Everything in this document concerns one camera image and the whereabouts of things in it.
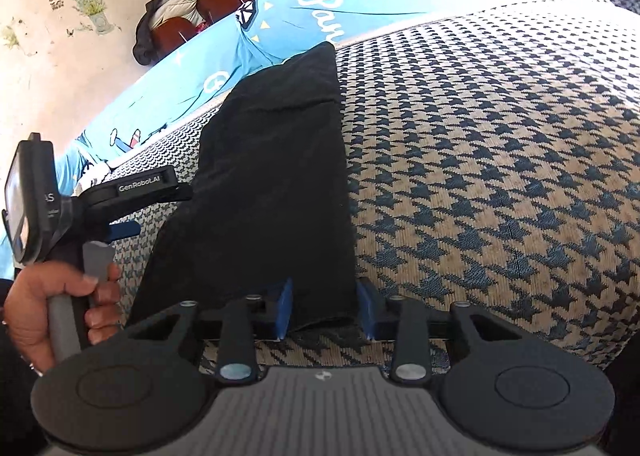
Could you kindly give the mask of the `black t-shirt red print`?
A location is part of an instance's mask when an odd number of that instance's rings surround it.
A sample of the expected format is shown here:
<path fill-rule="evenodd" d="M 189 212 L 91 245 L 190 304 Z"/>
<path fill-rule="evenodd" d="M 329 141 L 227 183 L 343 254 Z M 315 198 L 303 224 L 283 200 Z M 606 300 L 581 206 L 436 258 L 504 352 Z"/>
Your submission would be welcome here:
<path fill-rule="evenodd" d="M 129 320 L 290 285 L 292 327 L 356 313 L 342 99 L 323 42 L 241 80 L 203 127 L 191 199 L 164 222 Z"/>

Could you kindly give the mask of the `brown wooden chair left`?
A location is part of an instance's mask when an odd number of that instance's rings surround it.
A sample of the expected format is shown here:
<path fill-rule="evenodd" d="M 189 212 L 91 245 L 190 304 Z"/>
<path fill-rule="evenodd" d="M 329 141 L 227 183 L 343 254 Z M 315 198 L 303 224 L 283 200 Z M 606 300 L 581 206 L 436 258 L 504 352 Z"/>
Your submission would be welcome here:
<path fill-rule="evenodd" d="M 161 56 L 167 56 L 196 34 L 196 26 L 185 18 L 169 18 L 151 31 L 153 44 Z"/>

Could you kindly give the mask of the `houndstooth bed cover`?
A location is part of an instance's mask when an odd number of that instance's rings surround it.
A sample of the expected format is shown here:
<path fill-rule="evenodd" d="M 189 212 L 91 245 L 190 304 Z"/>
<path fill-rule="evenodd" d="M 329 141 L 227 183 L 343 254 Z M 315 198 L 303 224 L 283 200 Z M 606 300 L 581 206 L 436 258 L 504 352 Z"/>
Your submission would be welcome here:
<path fill-rule="evenodd" d="M 356 283 L 439 310 L 464 300 L 610 365 L 639 329 L 638 13 L 532 0 L 334 50 Z M 233 88 L 118 172 L 173 164 L 191 184 Z M 126 319 L 180 204 L 139 211 L 140 236 L 116 245 Z M 329 323 L 291 326 L 262 359 L 390 357 Z"/>

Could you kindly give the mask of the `blue cartoon print quilt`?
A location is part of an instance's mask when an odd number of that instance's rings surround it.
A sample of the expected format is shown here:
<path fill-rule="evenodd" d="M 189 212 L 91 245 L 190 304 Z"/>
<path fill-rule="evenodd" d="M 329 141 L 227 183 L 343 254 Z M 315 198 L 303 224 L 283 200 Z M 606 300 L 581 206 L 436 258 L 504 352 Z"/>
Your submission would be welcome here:
<path fill-rule="evenodd" d="M 104 0 L 114 31 L 96 34 L 72 0 L 1 0 L 1 159 L 38 130 L 56 145 L 62 190 L 198 112 L 240 79 L 319 42 L 530 0 L 254 0 L 154 65 L 132 55 L 150 0 Z M 639 0 L 608 1 L 637 11 Z"/>

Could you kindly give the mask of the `lavender pot wall sticker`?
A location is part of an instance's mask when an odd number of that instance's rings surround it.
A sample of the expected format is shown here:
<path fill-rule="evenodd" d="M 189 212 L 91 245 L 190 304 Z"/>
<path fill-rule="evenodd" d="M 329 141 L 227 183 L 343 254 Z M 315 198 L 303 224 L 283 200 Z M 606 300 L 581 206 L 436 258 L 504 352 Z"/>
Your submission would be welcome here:
<path fill-rule="evenodd" d="M 74 9 L 86 16 L 93 24 L 96 34 L 105 35 L 114 31 L 115 25 L 105 14 L 107 5 L 104 0 L 72 0 Z"/>

